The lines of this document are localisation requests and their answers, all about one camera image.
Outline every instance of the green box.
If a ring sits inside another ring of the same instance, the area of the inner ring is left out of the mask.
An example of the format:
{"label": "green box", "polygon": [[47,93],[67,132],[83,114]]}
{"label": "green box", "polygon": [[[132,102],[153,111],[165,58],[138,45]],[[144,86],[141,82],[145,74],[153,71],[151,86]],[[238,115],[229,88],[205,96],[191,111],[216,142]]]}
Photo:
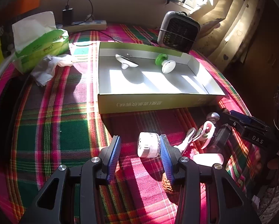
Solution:
{"label": "green box", "polygon": [[[156,57],[165,53],[175,69],[162,73]],[[138,67],[121,68],[115,55]],[[98,61],[99,113],[196,107],[217,103],[225,94],[193,56],[142,44],[100,42]]]}

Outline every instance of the rubber band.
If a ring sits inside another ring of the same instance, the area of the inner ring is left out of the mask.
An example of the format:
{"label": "rubber band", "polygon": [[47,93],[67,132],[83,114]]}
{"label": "rubber band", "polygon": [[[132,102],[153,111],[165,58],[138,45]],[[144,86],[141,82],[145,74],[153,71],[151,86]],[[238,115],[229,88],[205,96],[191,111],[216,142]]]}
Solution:
{"label": "rubber band", "polygon": [[279,130],[279,128],[278,128],[278,127],[276,126],[276,124],[275,124],[274,119],[273,119],[273,123],[274,123],[274,126],[276,127],[276,129]]}

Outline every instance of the metal ball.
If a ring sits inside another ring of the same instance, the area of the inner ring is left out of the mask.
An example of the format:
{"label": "metal ball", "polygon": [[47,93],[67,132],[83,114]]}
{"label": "metal ball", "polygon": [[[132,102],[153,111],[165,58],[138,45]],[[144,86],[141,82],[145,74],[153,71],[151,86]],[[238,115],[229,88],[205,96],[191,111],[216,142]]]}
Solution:
{"label": "metal ball", "polygon": [[216,124],[216,122],[219,121],[220,117],[218,113],[212,112],[207,114],[206,119],[212,122],[213,124]]}

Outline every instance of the silver screw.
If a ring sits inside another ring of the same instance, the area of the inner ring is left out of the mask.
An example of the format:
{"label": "silver screw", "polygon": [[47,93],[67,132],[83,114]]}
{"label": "silver screw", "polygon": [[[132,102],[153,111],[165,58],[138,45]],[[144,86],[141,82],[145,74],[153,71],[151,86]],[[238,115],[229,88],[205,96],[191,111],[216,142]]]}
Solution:
{"label": "silver screw", "polygon": [[60,171],[64,171],[66,168],[67,168],[67,166],[64,164],[58,166],[58,170],[60,170]]}
{"label": "silver screw", "polygon": [[219,163],[215,163],[214,168],[220,170],[220,169],[222,169],[222,165]]}
{"label": "silver screw", "polygon": [[188,157],[186,157],[186,156],[181,157],[181,162],[188,162],[188,161],[189,161]]}
{"label": "silver screw", "polygon": [[92,162],[99,162],[100,161],[100,158],[95,156],[95,157],[92,157],[91,159]]}

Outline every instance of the portable heater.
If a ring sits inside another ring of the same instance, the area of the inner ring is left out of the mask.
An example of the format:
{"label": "portable heater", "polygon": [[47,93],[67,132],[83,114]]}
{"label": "portable heater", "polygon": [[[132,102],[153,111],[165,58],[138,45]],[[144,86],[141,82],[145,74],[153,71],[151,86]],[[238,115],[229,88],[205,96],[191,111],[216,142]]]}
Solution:
{"label": "portable heater", "polygon": [[160,47],[188,53],[200,29],[199,23],[192,18],[182,13],[168,12],[162,21],[157,43]]}

